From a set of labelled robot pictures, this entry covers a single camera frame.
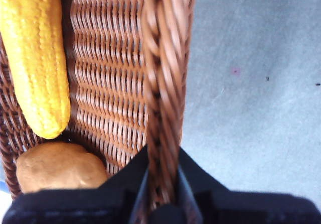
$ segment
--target brown wicker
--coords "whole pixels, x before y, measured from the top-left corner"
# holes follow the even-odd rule
[[[143,0],[61,1],[72,109],[63,137],[104,160],[111,176],[145,145],[150,109],[151,204],[175,201],[194,0],[145,0],[143,16]],[[0,51],[1,157],[15,198],[17,157],[44,140],[17,103],[2,41]]]
[[[143,7],[151,209],[175,202],[193,6],[194,0],[145,0]]]

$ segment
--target corn cob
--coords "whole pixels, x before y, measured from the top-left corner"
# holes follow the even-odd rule
[[[53,139],[70,116],[60,0],[1,0],[0,31],[27,123]]]

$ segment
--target bread bun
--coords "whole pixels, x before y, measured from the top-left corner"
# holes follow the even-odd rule
[[[102,161],[84,147],[50,142],[37,145],[17,159],[23,193],[41,189],[97,188],[107,180]]]

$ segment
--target gray floor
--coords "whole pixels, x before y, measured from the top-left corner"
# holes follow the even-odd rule
[[[183,148],[233,190],[321,209],[321,0],[196,0]]]

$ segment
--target basket handle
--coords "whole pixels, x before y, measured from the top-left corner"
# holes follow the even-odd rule
[[[194,0],[144,0],[149,206],[175,203]]]

